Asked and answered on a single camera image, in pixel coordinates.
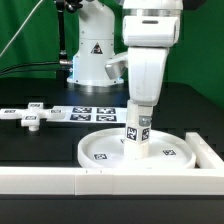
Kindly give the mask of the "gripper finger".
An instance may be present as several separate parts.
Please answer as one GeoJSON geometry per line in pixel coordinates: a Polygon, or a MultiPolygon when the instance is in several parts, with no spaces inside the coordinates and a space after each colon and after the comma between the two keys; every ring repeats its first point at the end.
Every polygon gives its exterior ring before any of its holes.
{"type": "Polygon", "coordinates": [[[151,123],[152,123],[152,117],[151,116],[143,116],[143,115],[141,115],[139,117],[139,125],[141,127],[148,127],[148,126],[151,125],[151,123]]]}

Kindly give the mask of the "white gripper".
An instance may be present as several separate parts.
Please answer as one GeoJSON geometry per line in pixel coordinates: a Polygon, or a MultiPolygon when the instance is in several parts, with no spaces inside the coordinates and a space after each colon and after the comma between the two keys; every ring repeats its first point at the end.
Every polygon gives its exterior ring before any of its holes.
{"type": "Polygon", "coordinates": [[[133,103],[155,106],[159,100],[169,49],[178,41],[178,16],[125,16],[123,42],[126,52],[106,61],[110,79],[128,69],[129,94],[133,103]]]}

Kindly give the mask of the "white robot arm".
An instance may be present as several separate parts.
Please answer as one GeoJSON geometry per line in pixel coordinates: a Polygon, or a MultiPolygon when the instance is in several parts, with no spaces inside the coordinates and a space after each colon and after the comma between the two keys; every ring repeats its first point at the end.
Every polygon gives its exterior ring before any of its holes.
{"type": "Polygon", "coordinates": [[[108,87],[128,74],[128,127],[151,125],[169,49],[178,42],[181,12],[207,0],[115,0],[123,8],[122,36],[128,50],[114,52],[115,16],[99,0],[83,0],[79,11],[79,50],[70,83],[108,87]]]}

